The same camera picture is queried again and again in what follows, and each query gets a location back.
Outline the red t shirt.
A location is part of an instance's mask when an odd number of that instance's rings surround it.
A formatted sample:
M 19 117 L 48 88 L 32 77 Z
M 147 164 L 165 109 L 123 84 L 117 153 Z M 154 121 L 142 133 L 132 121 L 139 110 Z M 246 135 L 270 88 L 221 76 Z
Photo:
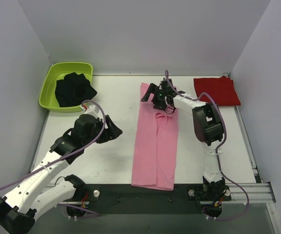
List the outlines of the red t shirt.
M 229 77 L 195 78 L 194 88 L 197 97 L 207 93 L 219 106 L 240 106 L 234 87 L 234 81 Z

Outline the pink t shirt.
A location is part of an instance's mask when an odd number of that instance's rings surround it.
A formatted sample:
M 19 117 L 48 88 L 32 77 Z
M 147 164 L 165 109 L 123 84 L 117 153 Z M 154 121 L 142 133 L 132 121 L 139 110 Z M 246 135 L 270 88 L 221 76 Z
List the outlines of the pink t shirt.
M 179 134 L 178 111 L 167 114 L 140 102 L 131 185 L 172 191 Z

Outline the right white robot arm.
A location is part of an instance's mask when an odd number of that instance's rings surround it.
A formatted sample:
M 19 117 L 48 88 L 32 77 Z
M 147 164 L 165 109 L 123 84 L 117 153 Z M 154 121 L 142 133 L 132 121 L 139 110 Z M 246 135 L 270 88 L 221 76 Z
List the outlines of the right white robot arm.
M 205 193 L 223 193 L 225 179 L 218 162 L 220 145 L 226 140 L 225 124 L 216 104 L 192 98 L 184 91 L 177 91 L 171 79 L 164 78 L 159 85 L 149 84 L 142 102 L 151 100 L 153 108 L 165 111 L 168 107 L 182 110 L 191 115 L 194 133 L 203 144 L 203 189 Z

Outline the green plastic basin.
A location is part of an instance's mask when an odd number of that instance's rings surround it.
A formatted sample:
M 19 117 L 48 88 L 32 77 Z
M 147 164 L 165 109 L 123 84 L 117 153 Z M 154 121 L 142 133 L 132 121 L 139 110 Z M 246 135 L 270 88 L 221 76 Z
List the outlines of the green plastic basin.
M 92 82 L 93 66 L 86 62 L 59 62 L 52 65 L 43 82 L 40 96 L 39 105 L 49 111 L 57 113 L 74 113 L 82 111 L 80 105 L 71 107 L 60 107 L 56 99 L 55 90 L 58 80 L 64 79 L 70 73 L 84 74 L 85 78 Z

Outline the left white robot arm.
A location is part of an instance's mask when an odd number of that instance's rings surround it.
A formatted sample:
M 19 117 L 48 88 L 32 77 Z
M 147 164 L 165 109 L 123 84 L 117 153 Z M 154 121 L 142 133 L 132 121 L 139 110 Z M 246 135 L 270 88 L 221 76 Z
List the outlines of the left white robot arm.
M 122 133 L 108 115 L 80 115 L 74 127 L 56 139 L 31 175 L 0 196 L 0 225 L 10 234 L 26 234 L 41 215 L 60 202 L 82 199 L 87 189 L 76 175 L 65 176 L 59 185 L 46 192 L 44 188 L 84 153 L 86 145 L 106 143 Z

